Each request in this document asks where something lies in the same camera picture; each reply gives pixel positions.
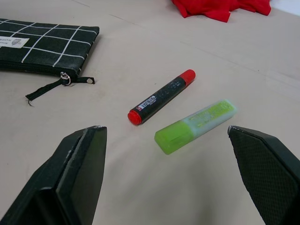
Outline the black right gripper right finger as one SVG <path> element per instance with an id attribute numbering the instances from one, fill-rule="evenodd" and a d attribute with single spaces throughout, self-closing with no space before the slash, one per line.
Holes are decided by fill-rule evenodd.
<path id="1" fill-rule="evenodd" d="M 229 126 L 240 175 L 267 225 L 300 223 L 300 161 L 276 137 Z"/>

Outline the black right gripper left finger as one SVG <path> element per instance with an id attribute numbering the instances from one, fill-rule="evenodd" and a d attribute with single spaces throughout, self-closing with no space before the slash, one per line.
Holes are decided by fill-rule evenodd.
<path id="1" fill-rule="evenodd" d="M 103 182 L 107 128 L 64 137 L 30 177 L 2 225 L 91 225 Z"/>

